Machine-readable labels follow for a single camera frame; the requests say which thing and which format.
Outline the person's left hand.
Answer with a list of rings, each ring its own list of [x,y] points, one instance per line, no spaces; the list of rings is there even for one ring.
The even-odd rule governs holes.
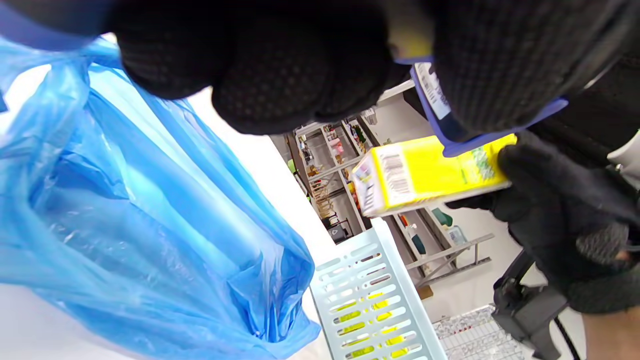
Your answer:
[[[211,87],[240,133],[354,115],[423,55],[455,119],[491,133],[585,86],[638,17],[637,0],[121,0],[105,27],[142,89],[180,100]]]

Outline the person's right hand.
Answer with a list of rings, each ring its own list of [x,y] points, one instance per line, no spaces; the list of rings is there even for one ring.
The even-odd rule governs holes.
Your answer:
[[[585,314],[639,305],[639,196],[619,175],[587,168],[528,131],[498,153],[510,187],[447,202],[489,211],[569,307]]]

